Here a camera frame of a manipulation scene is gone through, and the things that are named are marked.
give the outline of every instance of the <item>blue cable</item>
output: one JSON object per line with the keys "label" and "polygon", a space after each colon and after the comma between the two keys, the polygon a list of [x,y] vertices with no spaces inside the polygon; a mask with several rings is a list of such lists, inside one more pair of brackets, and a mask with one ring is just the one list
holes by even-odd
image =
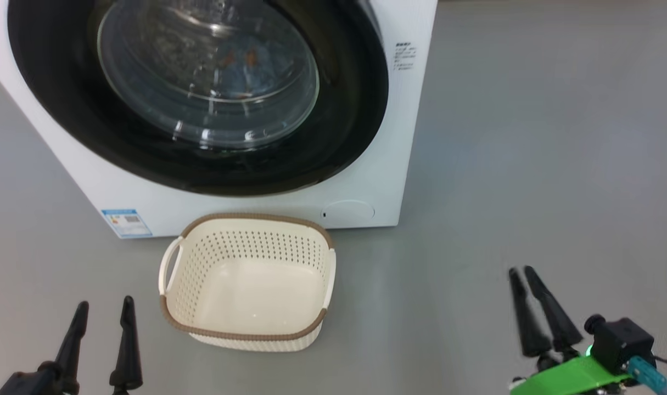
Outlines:
{"label": "blue cable", "polygon": [[667,395],[667,377],[641,357],[630,358],[626,372],[657,395]]}

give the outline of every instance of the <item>front-load washing machine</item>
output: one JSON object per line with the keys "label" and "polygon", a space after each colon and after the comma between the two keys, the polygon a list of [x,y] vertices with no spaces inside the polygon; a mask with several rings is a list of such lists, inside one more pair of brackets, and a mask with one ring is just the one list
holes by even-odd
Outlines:
{"label": "front-load washing machine", "polygon": [[0,82],[121,238],[397,225],[436,0],[0,0]]}

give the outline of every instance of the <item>green robot arm part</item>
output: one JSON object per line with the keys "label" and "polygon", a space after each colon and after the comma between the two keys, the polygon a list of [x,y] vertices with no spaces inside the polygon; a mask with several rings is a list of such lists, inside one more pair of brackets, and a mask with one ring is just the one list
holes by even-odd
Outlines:
{"label": "green robot arm part", "polygon": [[511,390],[511,395],[577,395],[630,378],[612,375],[592,357],[577,357],[531,376]]}

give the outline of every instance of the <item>laundry basket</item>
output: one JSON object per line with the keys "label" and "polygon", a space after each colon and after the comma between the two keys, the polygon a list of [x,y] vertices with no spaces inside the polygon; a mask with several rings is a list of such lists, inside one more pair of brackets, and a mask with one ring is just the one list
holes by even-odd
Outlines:
{"label": "laundry basket", "polygon": [[334,278],[333,241],[319,225],[273,215],[208,215],[167,248],[158,289],[167,321],[196,340],[295,352],[318,336]]}

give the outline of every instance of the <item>washing machine door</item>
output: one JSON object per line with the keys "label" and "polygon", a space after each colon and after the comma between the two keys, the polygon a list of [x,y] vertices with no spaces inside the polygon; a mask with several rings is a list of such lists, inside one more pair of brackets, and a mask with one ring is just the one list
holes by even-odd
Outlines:
{"label": "washing machine door", "polygon": [[313,185],[368,147],[388,68],[353,0],[9,0],[25,82],[79,142],[174,188]]}

